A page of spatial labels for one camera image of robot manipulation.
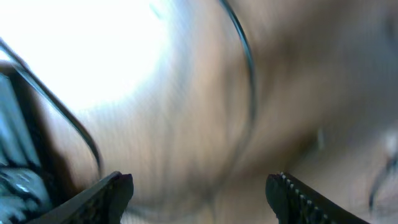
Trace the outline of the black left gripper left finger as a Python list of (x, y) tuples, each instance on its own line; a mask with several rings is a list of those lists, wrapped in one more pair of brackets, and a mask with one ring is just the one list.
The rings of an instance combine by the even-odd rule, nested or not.
[(132, 175), (116, 171), (28, 224), (120, 224), (133, 194)]

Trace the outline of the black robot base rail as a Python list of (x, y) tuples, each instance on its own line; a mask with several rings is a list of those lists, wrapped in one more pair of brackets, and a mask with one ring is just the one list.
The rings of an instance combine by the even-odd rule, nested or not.
[(42, 165), (9, 77), (1, 75), (1, 223), (26, 223), (52, 209)]

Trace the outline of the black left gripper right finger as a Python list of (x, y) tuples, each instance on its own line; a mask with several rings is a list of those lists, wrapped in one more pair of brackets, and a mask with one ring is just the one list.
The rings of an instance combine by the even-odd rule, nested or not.
[(266, 199), (283, 224), (368, 224), (286, 172), (270, 174)]

